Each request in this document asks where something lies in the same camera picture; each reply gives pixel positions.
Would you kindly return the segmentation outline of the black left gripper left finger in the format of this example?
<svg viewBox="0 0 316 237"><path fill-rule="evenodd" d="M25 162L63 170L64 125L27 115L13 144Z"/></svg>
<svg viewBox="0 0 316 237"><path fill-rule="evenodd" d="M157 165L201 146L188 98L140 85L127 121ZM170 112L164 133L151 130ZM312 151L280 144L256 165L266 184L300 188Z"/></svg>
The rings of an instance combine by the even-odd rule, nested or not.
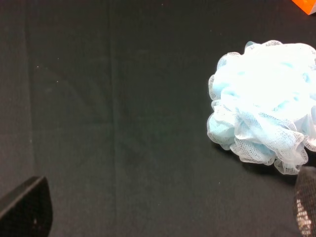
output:
<svg viewBox="0 0 316 237"><path fill-rule="evenodd" d="M47 237L53 222L48 180L33 176L0 198L2 237Z"/></svg>

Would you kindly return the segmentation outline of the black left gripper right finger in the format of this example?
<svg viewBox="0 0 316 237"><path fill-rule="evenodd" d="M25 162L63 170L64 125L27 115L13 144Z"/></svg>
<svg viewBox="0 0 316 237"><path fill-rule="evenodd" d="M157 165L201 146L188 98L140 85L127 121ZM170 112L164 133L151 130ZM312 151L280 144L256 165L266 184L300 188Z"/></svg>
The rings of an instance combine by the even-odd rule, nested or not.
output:
<svg viewBox="0 0 316 237"><path fill-rule="evenodd" d="M303 237L316 237L316 168L301 167L294 188L294 215Z"/></svg>

